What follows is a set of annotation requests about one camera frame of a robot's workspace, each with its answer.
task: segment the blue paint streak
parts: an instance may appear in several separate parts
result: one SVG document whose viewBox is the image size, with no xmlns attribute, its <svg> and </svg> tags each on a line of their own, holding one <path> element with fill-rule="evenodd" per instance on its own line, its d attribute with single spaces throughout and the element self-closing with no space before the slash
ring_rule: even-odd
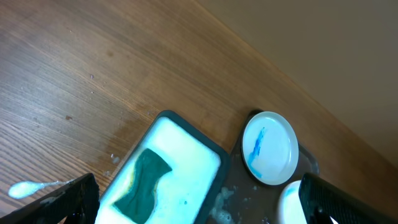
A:
<svg viewBox="0 0 398 224">
<path fill-rule="evenodd" d="M 267 130 L 265 130 L 264 128 L 261 129 L 261 131 L 257 137 L 256 143 L 254 145 L 254 149 L 252 152 L 250 152 L 249 159 L 248 159 L 249 169 L 258 178 L 261 178 L 262 174 L 260 172 L 258 172 L 256 169 L 254 169 L 251 164 L 253 163 L 253 160 L 260 154 L 261 142 L 262 142 L 262 139 L 264 138 L 264 135 L 266 132 L 267 132 Z"/>
<path fill-rule="evenodd" d="M 285 197 L 288 197 L 290 194 L 294 193 L 296 189 L 288 189 L 285 193 Z"/>
</svg>

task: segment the green sponge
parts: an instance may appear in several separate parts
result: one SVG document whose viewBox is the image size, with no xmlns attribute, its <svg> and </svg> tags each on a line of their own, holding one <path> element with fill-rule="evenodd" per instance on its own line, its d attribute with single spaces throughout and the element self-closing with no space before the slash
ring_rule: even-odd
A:
<svg viewBox="0 0 398 224">
<path fill-rule="evenodd" d="M 155 207 L 157 181 L 172 168 L 156 153 L 145 149 L 136 161 L 132 185 L 114 203 L 119 211 L 137 224 L 144 224 Z"/>
</svg>

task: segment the paint smear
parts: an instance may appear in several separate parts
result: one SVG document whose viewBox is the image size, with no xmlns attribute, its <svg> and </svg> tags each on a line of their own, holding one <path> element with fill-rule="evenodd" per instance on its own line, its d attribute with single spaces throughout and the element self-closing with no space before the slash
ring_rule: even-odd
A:
<svg viewBox="0 0 398 224">
<path fill-rule="evenodd" d="M 115 157 L 113 154 L 111 155 L 111 158 L 112 158 L 112 163 L 113 164 L 117 164 L 120 161 L 120 158 L 119 157 Z"/>
<path fill-rule="evenodd" d="M 264 138 L 264 135 L 267 131 L 265 130 L 265 128 L 262 128 L 257 139 L 256 139 L 256 143 L 254 145 L 254 149 L 252 152 L 250 152 L 249 155 L 249 160 L 248 160 L 248 166 L 250 168 L 250 170 L 253 172 L 253 174 L 255 176 L 257 176 L 258 178 L 261 178 L 261 173 L 258 172 L 255 168 L 253 168 L 253 166 L 251 165 L 253 163 L 253 160 L 260 154 L 260 149 L 261 149 L 261 142 L 262 139 Z"/>
<path fill-rule="evenodd" d="M 228 188 L 223 187 L 216 197 L 216 201 L 214 207 L 210 211 L 210 215 L 218 224 L 235 224 L 232 219 L 232 215 L 228 211 L 223 210 L 224 200 L 227 200 L 232 194 L 234 194 L 232 190 L 228 190 Z"/>
<path fill-rule="evenodd" d="M 55 186 L 55 185 L 64 185 L 73 180 L 69 180 L 66 182 L 55 181 L 55 182 L 47 182 L 47 183 L 38 183 L 33 181 L 22 181 L 18 182 L 10 187 L 8 190 L 8 196 L 14 199 L 22 199 L 32 194 L 36 193 L 38 190 L 42 190 L 48 186 Z"/>
</svg>

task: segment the wood grain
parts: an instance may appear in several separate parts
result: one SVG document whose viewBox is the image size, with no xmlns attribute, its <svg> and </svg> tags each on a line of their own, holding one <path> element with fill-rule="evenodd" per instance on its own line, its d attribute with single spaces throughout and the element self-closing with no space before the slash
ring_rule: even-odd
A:
<svg viewBox="0 0 398 224">
<path fill-rule="evenodd" d="M 398 172 L 195 1 L 1 1 L 0 68 L 0 216 L 53 190 L 9 198 L 21 180 L 92 172 L 102 193 L 162 110 L 229 152 L 262 108 L 322 178 L 398 218 Z"/>
</svg>

